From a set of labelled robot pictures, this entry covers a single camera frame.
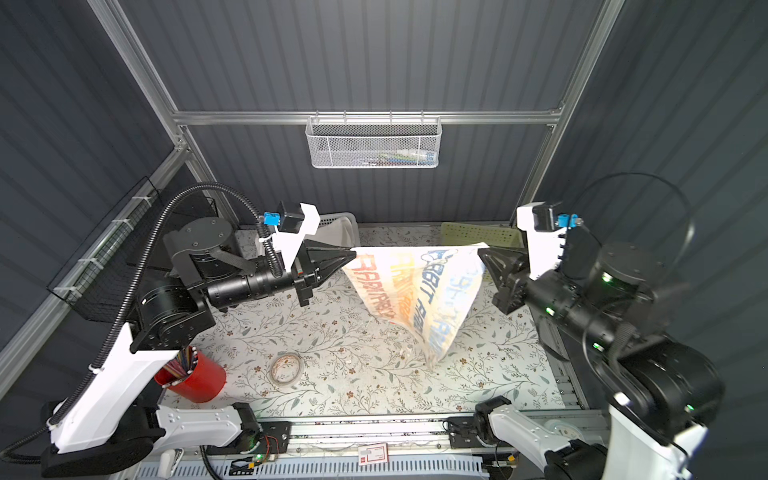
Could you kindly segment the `patterned cloth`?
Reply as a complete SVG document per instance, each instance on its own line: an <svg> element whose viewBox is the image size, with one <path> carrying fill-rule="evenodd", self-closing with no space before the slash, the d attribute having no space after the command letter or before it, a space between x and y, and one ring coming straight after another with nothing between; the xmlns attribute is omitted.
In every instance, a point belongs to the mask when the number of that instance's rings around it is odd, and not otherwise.
<svg viewBox="0 0 768 480"><path fill-rule="evenodd" d="M485 243L360 247L343 267L369 312L404 328L434 367L448 353L483 283Z"/></svg>

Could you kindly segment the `green perforated plastic basket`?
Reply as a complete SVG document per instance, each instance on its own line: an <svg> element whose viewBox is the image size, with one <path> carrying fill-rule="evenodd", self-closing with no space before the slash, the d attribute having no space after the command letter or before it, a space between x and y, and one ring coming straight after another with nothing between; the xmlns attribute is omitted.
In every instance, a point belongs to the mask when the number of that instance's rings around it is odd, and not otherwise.
<svg viewBox="0 0 768 480"><path fill-rule="evenodd" d="M485 243L491 247L522 248L522 233L513 227L444 222L440 228L441 242L446 246L466 246Z"/></svg>

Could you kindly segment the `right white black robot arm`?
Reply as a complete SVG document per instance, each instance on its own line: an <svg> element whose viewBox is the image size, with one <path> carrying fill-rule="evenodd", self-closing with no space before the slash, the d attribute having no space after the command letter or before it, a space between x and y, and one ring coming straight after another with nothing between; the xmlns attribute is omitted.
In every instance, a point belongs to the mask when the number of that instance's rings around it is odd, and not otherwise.
<svg viewBox="0 0 768 480"><path fill-rule="evenodd" d="M532 257L518 249L478 254L500 311L527 306L580 344L610 415L607 444L588 443L553 432L498 396L475 408L479 441L514 447L548 479L690 478L725 385L704 354L667 334L687 284L630 243L603 246L585 284L556 269L536 274Z"/></svg>

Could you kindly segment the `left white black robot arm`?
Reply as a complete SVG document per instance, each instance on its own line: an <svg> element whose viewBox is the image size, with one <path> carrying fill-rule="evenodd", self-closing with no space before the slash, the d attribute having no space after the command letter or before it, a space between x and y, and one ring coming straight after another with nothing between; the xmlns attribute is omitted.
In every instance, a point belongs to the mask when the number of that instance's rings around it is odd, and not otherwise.
<svg viewBox="0 0 768 480"><path fill-rule="evenodd" d="M193 348L212 328L215 313L292 290L301 305L313 291L353 260L354 226L323 226L317 215L266 216L281 273L266 256L243 257L235 227L217 217L196 219L163 239L172 264L164 278L142 280L128 298L136 324L123 323L103 364L71 405L57 406L48 421L49 447L41 456L46 478L109 475L153 453L199 447L245 453L266 445L254 411L244 403L208 410L163 407L142 394L150 385L170 388L166 373L178 358L189 360L180 388L201 386L201 401L215 397L223 375Z"/></svg>

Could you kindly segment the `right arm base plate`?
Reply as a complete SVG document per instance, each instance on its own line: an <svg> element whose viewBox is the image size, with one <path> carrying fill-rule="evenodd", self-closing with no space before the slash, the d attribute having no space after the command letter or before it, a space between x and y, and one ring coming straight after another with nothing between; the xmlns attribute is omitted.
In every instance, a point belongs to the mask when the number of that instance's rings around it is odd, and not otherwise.
<svg viewBox="0 0 768 480"><path fill-rule="evenodd" d="M474 416L448 417L442 426L452 449L490 448L498 442L487 422Z"/></svg>

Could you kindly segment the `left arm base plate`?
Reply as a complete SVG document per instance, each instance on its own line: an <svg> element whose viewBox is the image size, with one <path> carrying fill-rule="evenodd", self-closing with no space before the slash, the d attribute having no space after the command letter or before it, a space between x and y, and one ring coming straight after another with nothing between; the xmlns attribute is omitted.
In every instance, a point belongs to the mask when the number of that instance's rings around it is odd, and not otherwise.
<svg viewBox="0 0 768 480"><path fill-rule="evenodd" d="M206 446L205 453L223 455L279 455L287 452L292 423L288 421L249 422L230 443Z"/></svg>

